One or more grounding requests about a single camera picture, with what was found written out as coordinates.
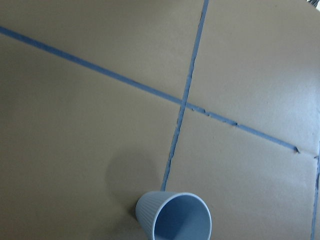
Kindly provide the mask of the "blue plastic cup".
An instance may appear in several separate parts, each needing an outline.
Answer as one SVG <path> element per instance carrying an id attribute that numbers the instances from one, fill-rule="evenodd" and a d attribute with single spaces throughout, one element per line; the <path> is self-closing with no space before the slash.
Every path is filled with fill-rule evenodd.
<path id="1" fill-rule="evenodd" d="M 149 240 L 209 240 L 212 218 L 206 203 L 189 192 L 150 191 L 135 216 Z"/>

